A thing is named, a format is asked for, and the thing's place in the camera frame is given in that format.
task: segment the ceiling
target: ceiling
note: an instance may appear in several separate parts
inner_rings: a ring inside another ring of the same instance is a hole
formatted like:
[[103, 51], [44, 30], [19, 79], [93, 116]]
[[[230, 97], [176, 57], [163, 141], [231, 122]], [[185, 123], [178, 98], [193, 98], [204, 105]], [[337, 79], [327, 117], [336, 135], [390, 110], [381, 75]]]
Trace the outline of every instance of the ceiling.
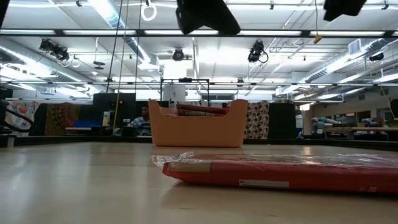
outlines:
[[[398, 1], [388, 1], [391, 8], [398, 4]], [[87, 1], [81, 1], [83, 7], [74, 6], [75, 1], [56, 1], [56, 0], [31, 0], [20, 1], [11, 0], [4, 24], [2, 28], [12, 29], [109, 29], [109, 25], [90, 6]], [[119, 10], [121, 1], [115, 1], [116, 8]], [[126, 24], [129, 29], [178, 29], [175, 18], [175, 8], [171, 7], [175, 1], [155, 1], [154, 4], [165, 4], [170, 7], [157, 6], [157, 15], [152, 21], [143, 21], [140, 17], [139, 1], [130, 1], [133, 6], [122, 7], [122, 17], [128, 12]], [[398, 28], [398, 11], [395, 9], [373, 9], [362, 10], [356, 17], [340, 16], [333, 22], [323, 20], [324, 10], [323, 1], [318, 0], [318, 20], [315, 10], [282, 10], [278, 5], [289, 5], [299, 9], [300, 6], [314, 6], [312, 0], [275, 0], [275, 9], [269, 10], [271, 1], [269, 0], [229, 0], [231, 12], [235, 16], [242, 29], [308, 29], [314, 30], [318, 22], [320, 30], [395, 30]], [[381, 6], [384, 1], [369, 1], [366, 6]], [[39, 50], [41, 37], [7, 37], [13, 42], [26, 47], [38, 54], [43, 54]], [[136, 69], [137, 58], [134, 52], [125, 45], [123, 49], [122, 38], [101, 37], [98, 39], [98, 49], [96, 51], [96, 39], [94, 37], [52, 37], [52, 41], [68, 48], [70, 55], [79, 58], [80, 66], [73, 67], [78, 63], [75, 60], [68, 66], [70, 70], [86, 76], [91, 80], [104, 81], [111, 74], [118, 80], [121, 74], [122, 80], [131, 82], [137, 79], [150, 82], [159, 80], [160, 73]], [[269, 46], [269, 61], [259, 67], [258, 64], [248, 63], [249, 49], [256, 40], [263, 41], [265, 46]], [[197, 44], [198, 73], [197, 77], [209, 78], [214, 82], [235, 82], [237, 78], [246, 78], [246, 82], [295, 82], [294, 74], [307, 73], [316, 67], [321, 66], [329, 59], [343, 53], [348, 49], [348, 44], [355, 39], [322, 39], [318, 44], [314, 44], [314, 39], [299, 38], [254, 38], [254, 37], [196, 37]], [[168, 63], [171, 58], [171, 52], [175, 48], [182, 48], [186, 55], [190, 56], [189, 62], [192, 62], [194, 41], [191, 37], [140, 37], [139, 45], [148, 53], [155, 54], [160, 59], [160, 64]], [[366, 66], [376, 66], [381, 63], [395, 59], [395, 45], [389, 47], [385, 52], [385, 59], [380, 62], [372, 62]], [[44, 57], [55, 61], [50, 55]], [[95, 70], [93, 61], [104, 62], [104, 70]], [[188, 66], [187, 76], [194, 77], [192, 65]], [[364, 60], [343, 67], [335, 73], [343, 73], [345, 77], [355, 75], [365, 69]], [[363, 76], [361, 79], [369, 79], [369, 76]], [[138, 88], [153, 88], [158, 85], [142, 85]], [[131, 88], [128, 85], [122, 85], [121, 88]], [[236, 88], [236, 86], [227, 86], [224, 88]], [[258, 90], [275, 90], [277, 86], [263, 86]], [[299, 89], [297, 94], [306, 89]]]

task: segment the air duct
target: air duct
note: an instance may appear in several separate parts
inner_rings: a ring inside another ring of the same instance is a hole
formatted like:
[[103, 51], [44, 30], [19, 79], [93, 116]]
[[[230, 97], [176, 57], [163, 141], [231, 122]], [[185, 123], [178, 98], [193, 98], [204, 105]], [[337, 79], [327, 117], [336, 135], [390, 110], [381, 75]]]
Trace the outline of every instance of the air duct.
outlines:
[[[395, 41], [396, 39], [377, 39], [369, 42], [366, 39], [358, 39], [349, 44], [348, 50], [326, 61], [323, 65], [309, 71], [299, 83], [310, 83], [320, 77], [331, 74], [347, 65], [350, 65], [358, 59], [369, 57], [381, 50], [386, 45]], [[277, 89], [277, 94], [287, 94], [294, 91], [298, 87], [286, 86]]]
[[[108, 23], [108, 25], [113, 29], [122, 30], [126, 28], [126, 21], [119, 17], [119, 13], [116, 10], [115, 4], [112, 0], [88, 0], [98, 14]], [[153, 64], [155, 65], [152, 69], [159, 69], [157, 57], [155, 55], [149, 56], [140, 45], [138, 45], [137, 40], [133, 37], [123, 37], [123, 40], [131, 48], [131, 50], [137, 55], [141, 63]]]
[[[31, 69], [37, 75], [45, 76], [51, 74], [60, 74], [61, 76], [67, 77], [75, 82], [92, 82], [91, 79], [86, 78], [85, 76], [80, 75], [69, 68], [62, 67], [58, 63], [3, 37], [0, 37], [0, 51], [5, 52], [8, 55], [12, 55], [12, 57], [18, 58], [19, 60], [16, 63], [17, 67], [20, 64], [27, 65], [29, 66], [29, 69]], [[106, 91], [104, 86], [96, 85], [95, 87], [98, 90]]]

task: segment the red package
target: red package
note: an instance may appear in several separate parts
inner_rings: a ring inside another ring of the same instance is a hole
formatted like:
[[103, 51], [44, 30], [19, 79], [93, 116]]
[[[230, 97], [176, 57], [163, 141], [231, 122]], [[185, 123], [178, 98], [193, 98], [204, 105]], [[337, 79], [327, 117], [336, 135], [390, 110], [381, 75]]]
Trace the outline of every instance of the red package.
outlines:
[[398, 161], [374, 155], [196, 155], [156, 158], [186, 182], [292, 190], [398, 193]]

